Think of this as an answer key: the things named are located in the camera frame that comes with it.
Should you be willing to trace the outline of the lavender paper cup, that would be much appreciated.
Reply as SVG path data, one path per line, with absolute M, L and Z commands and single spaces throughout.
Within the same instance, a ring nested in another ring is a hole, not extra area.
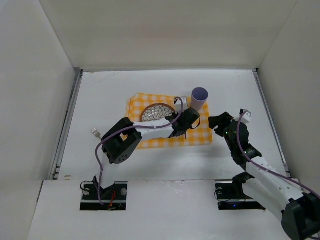
M 209 97 L 208 91 L 203 87 L 196 87 L 191 92 L 190 107 L 199 111 Z

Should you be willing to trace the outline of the patterned ceramic plate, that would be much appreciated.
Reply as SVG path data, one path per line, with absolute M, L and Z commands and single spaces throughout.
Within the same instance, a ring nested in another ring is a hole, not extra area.
M 141 115 L 141 122 L 150 122 L 161 120 L 165 117 L 171 116 L 175 112 L 175 109 L 165 103 L 154 103 L 146 107 Z

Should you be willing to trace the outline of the yellow white checkered cloth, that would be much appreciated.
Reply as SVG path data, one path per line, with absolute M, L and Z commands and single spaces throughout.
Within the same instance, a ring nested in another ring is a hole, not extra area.
M 142 111 L 149 105 L 156 103 L 164 103 L 174 107 L 174 96 L 137 93 L 133 97 L 127 99 L 125 116 L 131 121 L 140 122 Z M 169 148 L 169 147 L 186 147 L 209 145 L 213 141 L 213 134 L 209 128 L 208 117 L 210 116 L 208 104 L 205 103 L 199 111 L 201 124 L 196 129 L 190 129 L 185 136 L 173 137 L 169 139 L 157 138 L 151 140 L 142 140 L 138 145 L 138 149 L 151 148 Z

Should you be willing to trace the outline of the silver copper fork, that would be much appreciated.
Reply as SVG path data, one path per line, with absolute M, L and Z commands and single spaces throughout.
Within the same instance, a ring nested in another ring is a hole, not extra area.
M 101 139 L 101 134 L 96 128 L 92 128 L 91 132 L 96 138 Z

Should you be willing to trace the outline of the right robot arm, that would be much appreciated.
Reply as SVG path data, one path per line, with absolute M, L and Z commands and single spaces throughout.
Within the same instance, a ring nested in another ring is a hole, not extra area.
M 251 198 L 272 213 L 291 240 L 315 239 L 320 232 L 320 196 L 298 181 L 275 171 L 249 142 L 251 113 L 240 110 L 208 118 L 208 126 L 223 137 L 233 161 L 243 169 L 229 184 L 226 200 Z

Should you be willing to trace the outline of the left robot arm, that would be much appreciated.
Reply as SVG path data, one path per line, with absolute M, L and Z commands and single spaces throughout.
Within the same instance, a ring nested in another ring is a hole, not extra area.
M 160 120 L 133 122 L 129 118 L 122 118 L 112 127 L 96 146 L 94 154 L 100 167 L 99 177 L 94 185 L 101 193 L 104 167 L 99 159 L 98 150 L 106 154 L 109 164 L 118 165 L 125 162 L 136 150 L 141 141 L 153 139 L 171 139 L 185 135 L 192 125 L 200 118 L 200 114 L 193 108 L 172 113 Z

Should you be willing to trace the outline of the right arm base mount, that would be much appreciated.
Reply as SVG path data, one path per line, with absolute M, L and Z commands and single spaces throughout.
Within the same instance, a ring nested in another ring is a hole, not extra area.
M 266 209 L 243 192 L 243 184 L 251 179 L 248 173 L 236 175 L 232 180 L 215 182 L 214 196 L 220 211 L 263 210 Z

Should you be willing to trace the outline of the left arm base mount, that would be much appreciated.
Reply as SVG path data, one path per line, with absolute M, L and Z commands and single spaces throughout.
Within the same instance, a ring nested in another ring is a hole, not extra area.
M 100 189 L 98 199 L 98 181 L 94 177 L 92 181 L 83 181 L 80 184 L 82 191 L 81 211 L 125 211 L 127 207 L 128 182 L 116 181 L 107 188 Z

